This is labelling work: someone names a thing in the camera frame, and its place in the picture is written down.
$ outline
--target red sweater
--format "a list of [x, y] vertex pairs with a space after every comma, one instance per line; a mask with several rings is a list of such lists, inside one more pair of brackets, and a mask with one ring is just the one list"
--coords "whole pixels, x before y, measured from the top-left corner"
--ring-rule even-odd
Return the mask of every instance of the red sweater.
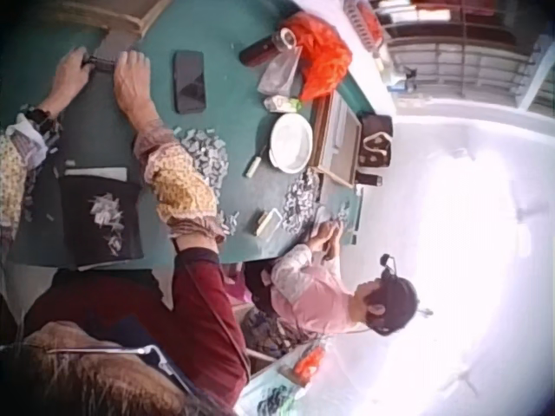
[[153, 290], [127, 279], [77, 279], [49, 289], [36, 300], [25, 317], [25, 332], [55, 321], [71, 321], [83, 328], [91, 314], [106, 327], [134, 316], [196, 387], [233, 406], [247, 382], [245, 361], [239, 354], [245, 357], [245, 340], [219, 267], [218, 256], [209, 250], [182, 251], [175, 259], [173, 310]]

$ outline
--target white plate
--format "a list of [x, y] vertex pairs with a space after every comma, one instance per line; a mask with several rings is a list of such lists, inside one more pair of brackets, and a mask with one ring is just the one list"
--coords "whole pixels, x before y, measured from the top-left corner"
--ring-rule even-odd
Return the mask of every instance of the white plate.
[[271, 130], [270, 161], [286, 173], [301, 172], [312, 154], [312, 127], [300, 114], [282, 115]]

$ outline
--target green table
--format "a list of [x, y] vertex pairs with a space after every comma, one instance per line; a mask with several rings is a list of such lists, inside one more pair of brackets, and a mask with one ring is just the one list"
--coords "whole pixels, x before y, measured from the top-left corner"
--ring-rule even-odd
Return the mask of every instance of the green table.
[[[170, 127], [215, 128], [225, 140], [230, 166], [220, 198], [225, 212], [239, 211], [238, 232], [222, 247], [225, 263], [274, 257], [289, 249], [297, 236], [278, 230], [268, 243], [252, 235], [262, 211], [281, 208], [289, 184], [296, 175], [271, 167], [265, 159], [253, 179], [243, 175], [246, 167], [270, 137], [277, 115], [268, 114], [257, 91], [262, 68], [246, 68], [238, 52], [267, 36], [278, 22], [294, 11], [289, 2], [270, 0], [187, 0], [175, 1], [149, 30], [138, 47], [152, 61], [152, 95], [162, 119]], [[103, 32], [77, 25], [27, 21], [8, 40], [0, 63], [2, 93], [0, 122], [12, 122], [23, 103], [37, 103], [48, 92], [59, 59], [79, 45], [94, 50]], [[207, 109], [202, 114], [180, 115], [173, 110], [172, 58], [179, 49], [204, 53]], [[71, 264], [63, 244], [60, 196], [53, 167], [63, 172], [67, 159], [77, 167], [126, 166], [129, 178], [140, 181], [131, 154], [133, 132], [119, 111], [112, 94], [109, 75], [96, 74], [82, 94], [66, 110], [65, 139], [60, 152], [49, 156], [34, 191], [33, 220], [22, 221], [11, 259], [17, 263], [49, 267]], [[339, 88], [354, 109], [369, 109], [350, 78]], [[303, 110], [310, 118], [310, 107]], [[332, 205], [356, 197], [339, 189]], [[355, 211], [351, 210], [351, 221]], [[152, 193], [145, 187], [140, 196], [140, 232], [145, 256], [124, 264], [126, 269], [152, 268], [173, 264], [173, 248], [167, 230], [155, 213]]]

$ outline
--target black phone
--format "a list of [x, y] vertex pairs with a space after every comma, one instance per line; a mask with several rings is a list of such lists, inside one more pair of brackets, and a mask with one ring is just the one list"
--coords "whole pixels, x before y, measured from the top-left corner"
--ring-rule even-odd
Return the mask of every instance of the black phone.
[[178, 50], [173, 56], [173, 97], [179, 114], [201, 113], [206, 109], [202, 52]]

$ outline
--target black hair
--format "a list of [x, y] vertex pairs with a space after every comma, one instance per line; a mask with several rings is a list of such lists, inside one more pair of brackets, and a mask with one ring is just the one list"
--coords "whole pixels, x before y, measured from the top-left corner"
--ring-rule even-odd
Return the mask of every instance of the black hair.
[[139, 393], [124, 397], [121, 390], [100, 382], [99, 374], [83, 371], [76, 362], [67, 355], [46, 354], [42, 348], [22, 344], [0, 350], [2, 415], [229, 415], [213, 403], [193, 397], [178, 412]]
[[380, 288], [364, 297], [364, 303], [385, 307], [383, 315], [366, 314], [366, 325], [383, 336], [404, 328], [418, 309], [415, 287], [402, 277], [382, 280]]

